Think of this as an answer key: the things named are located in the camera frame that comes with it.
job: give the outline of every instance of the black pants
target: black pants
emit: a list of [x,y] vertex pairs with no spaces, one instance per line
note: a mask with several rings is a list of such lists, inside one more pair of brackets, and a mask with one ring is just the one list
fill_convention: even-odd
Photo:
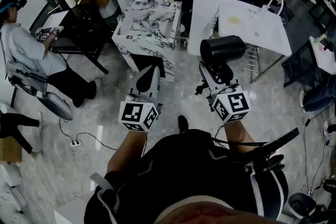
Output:
[[48,76],[48,83],[71,98],[77,108],[83,104],[85,98],[92,100],[96,96],[96,83],[94,81],[88,83],[69,66],[62,72]]
[[32,147],[17,129],[18,125],[38,127],[39,121],[21,114],[2,114],[0,118],[0,138],[12,136],[30,154]]

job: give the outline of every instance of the stain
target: stain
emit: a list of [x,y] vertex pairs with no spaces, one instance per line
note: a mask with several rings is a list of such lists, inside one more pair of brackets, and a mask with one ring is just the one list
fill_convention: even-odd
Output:
[[228,20],[231,24],[234,24],[234,25],[239,24],[239,19],[238,19],[237,17],[231,16],[231,17],[228,17],[227,20]]

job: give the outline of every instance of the vr headset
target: vr headset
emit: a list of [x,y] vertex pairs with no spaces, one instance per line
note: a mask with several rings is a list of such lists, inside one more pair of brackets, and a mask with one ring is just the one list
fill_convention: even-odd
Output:
[[8,3],[6,6],[4,6],[3,8],[0,8],[0,13],[4,12],[5,10],[7,10],[9,7],[12,6],[16,6],[17,10],[20,10],[21,8],[23,8],[25,5],[27,4],[26,0],[19,0],[17,3],[15,2],[10,2]]

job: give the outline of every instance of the white shirt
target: white shirt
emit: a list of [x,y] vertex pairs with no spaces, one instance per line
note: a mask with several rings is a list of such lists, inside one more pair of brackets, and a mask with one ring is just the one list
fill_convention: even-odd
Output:
[[42,71],[46,76],[67,68],[60,55],[51,51],[45,52],[45,46],[20,27],[20,24],[5,24],[0,32],[6,56],[12,55],[16,62],[24,64],[27,68]]

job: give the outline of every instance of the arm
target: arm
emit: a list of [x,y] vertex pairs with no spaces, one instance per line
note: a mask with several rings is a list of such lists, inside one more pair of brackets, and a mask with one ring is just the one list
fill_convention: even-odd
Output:
[[53,43],[53,41],[55,40],[55,38],[56,38],[56,34],[55,33],[50,33],[49,37],[46,39],[46,41],[44,41],[44,46],[46,48],[45,54],[50,49],[51,43]]
[[44,44],[38,42],[27,30],[20,26],[13,28],[12,39],[20,52],[30,59],[42,60],[47,51]]
[[141,153],[147,139],[147,133],[130,131],[117,152],[109,160],[107,173],[125,170],[141,158]]
[[[224,124],[227,140],[229,142],[252,143],[254,140],[245,130],[240,121],[228,122]],[[239,153],[246,153],[255,149],[255,146],[230,146],[230,149],[236,150]]]

